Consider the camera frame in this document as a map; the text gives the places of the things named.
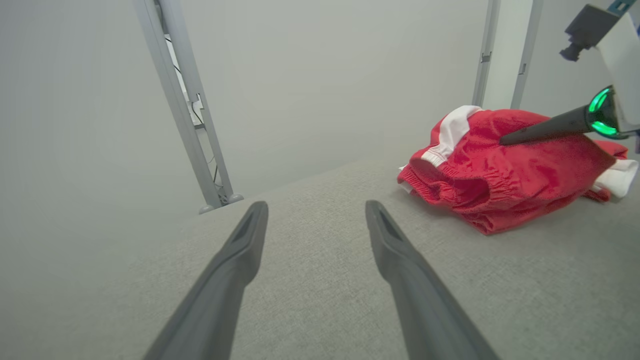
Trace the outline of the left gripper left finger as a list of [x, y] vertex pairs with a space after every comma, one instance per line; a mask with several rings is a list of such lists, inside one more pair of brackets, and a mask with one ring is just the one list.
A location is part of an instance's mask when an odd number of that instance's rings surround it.
[[252, 203], [158, 333], [146, 360], [228, 360], [244, 291], [261, 266], [269, 207]]

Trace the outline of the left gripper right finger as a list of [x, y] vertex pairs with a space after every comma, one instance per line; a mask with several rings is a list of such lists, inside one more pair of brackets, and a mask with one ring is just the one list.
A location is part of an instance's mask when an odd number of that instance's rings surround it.
[[498, 354], [381, 202], [365, 203], [375, 264], [390, 285], [411, 360], [496, 360]]

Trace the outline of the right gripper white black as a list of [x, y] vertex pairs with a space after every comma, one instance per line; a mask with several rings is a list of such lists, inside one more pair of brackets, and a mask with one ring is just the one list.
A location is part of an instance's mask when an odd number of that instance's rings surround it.
[[519, 145], [590, 132], [615, 140], [639, 136], [639, 21], [631, 13], [622, 14], [595, 48], [602, 57], [611, 84], [599, 91], [588, 105], [506, 134], [499, 139], [500, 145]]

